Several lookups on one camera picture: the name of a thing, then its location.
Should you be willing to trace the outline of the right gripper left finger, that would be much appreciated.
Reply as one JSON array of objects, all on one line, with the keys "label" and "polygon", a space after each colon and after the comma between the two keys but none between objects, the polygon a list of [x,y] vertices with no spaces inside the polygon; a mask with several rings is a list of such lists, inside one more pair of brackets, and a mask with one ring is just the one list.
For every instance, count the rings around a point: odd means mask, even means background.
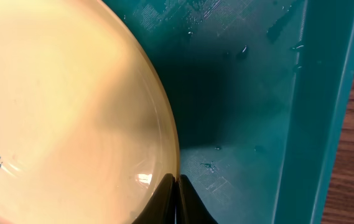
[{"label": "right gripper left finger", "polygon": [[163,176],[152,197],[133,224],[175,223],[175,178]]}]

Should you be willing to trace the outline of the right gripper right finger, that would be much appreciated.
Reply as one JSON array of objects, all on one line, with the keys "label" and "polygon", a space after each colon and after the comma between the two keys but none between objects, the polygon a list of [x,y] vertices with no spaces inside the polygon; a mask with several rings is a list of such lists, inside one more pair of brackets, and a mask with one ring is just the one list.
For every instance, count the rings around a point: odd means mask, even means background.
[{"label": "right gripper right finger", "polygon": [[177,224],[218,224],[206,209],[186,175],[179,177],[178,193]]}]

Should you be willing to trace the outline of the yellow-rimmed plate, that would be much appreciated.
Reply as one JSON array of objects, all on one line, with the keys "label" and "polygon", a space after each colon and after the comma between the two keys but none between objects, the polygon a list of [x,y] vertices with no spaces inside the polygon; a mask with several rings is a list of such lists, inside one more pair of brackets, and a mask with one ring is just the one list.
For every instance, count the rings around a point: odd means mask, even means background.
[{"label": "yellow-rimmed plate", "polygon": [[0,1],[0,223],[132,223],[178,163],[161,81],[103,1]]}]

